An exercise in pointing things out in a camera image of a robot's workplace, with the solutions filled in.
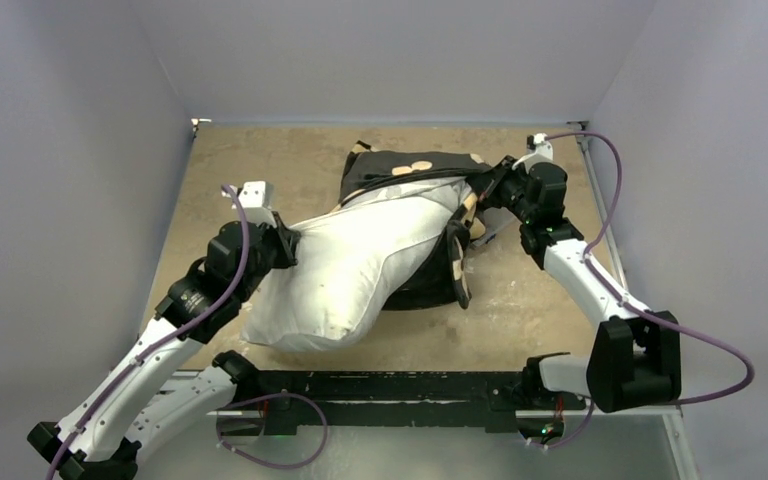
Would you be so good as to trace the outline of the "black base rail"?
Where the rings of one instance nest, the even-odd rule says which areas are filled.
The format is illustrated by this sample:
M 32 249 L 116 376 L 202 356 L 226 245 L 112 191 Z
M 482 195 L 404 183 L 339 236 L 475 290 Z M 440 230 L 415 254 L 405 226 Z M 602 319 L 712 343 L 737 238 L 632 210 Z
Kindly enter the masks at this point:
M 381 372 L 263 370 L 237 387 L 236 401 L 266 405 L 268 435 L 301 426 L 517 430 L 517 414 L 551 410 L 546 392 L 527 389 L 519 371 Z

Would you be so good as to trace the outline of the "white pillow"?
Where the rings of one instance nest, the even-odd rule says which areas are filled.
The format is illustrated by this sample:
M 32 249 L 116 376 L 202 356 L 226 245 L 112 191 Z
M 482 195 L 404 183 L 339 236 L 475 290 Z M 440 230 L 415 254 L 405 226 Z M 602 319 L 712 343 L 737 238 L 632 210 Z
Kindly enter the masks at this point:
M 380 207 L 350 207 L 293 225 L 298 264 L 264 278 L 242 340 L 284 352 L 358 342 L 385 310 L 384 254 L 399 238 L 385 231 L 390 218 Z

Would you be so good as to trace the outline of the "clear plastic screw box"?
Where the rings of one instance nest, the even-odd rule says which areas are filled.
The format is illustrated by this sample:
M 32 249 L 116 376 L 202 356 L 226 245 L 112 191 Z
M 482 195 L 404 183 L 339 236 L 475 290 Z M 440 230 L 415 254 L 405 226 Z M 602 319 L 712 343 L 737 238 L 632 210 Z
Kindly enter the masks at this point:
M 502 230 L 516 221 L 516 217 L 505 209 L 490 208 L 476 213 L 470 226 L 469 246 L 477 249 L 492 242 Z

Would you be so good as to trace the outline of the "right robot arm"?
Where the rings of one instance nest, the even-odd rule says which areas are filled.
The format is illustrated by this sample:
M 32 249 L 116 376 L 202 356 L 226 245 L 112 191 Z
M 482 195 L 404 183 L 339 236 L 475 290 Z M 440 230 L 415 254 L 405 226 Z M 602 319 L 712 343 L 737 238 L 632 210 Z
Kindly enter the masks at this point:
M 535 264 L 567 292 L 595 329 L 586 357 L 570 353 L 528 359 L 524 399 L 544 407 L 560 392 L 587 397 L 605 413 L 671 403 L 682 389 L 678 322 L 635 299 L 592 255 L 565 215 L 568 175 L 560 166 L 530 167 L 512 157 L 468 183 L 480 208 L 509 211 Z

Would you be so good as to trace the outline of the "black floral pillowcase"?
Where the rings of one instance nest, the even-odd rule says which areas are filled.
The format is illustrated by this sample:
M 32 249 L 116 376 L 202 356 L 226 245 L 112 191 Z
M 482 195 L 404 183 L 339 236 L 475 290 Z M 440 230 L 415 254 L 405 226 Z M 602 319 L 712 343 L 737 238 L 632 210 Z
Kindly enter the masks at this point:
M 466 250 L 485 232 L 469 182 L 489 169 L 473 153 L 404 152 L 363 141 L 348 151 L 338 207 L 380 207 L 391 217 L 386 233 L 399 237 L 384 254 L 384 309 L 469 306 Z

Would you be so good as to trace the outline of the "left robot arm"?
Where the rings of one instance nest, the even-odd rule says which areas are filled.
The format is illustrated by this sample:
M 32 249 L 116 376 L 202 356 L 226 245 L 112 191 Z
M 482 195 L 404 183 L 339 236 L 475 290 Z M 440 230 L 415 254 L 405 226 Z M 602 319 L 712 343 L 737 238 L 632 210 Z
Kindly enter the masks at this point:
M 297 262 L 299 232 L 276 213 L 264 222 L 223 225 L 186 275 L 173 283 L 135 345 L 102 384 L 58 422 L 40 422 L 27 439 L 48 462 L 47 478 L 132 479 L 140 466 L 198 417 L 257 399 L 254 366 L 223 353 L 180 390 L 155 396 L 173 374 L 236 318 L 273 269 Z

